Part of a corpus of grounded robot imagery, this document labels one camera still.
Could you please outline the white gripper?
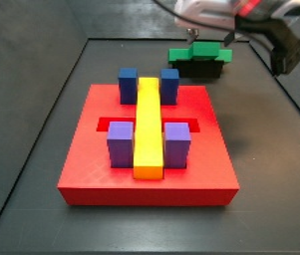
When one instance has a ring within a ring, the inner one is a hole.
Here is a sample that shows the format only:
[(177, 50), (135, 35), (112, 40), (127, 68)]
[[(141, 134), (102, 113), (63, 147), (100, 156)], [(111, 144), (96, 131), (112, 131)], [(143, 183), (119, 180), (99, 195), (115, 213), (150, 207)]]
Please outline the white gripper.
[[(198, 37), (201, 24), (234, 28), (234, 17), (250, 23), (281, 20), (294, 23), (300, 19), (300, 0), (177, 0), (173, 11), (178, 15), (174, 24), (187, 28), (186, 42)], [(224, 38), (224, 47), (234, 41), (234, 32)]]

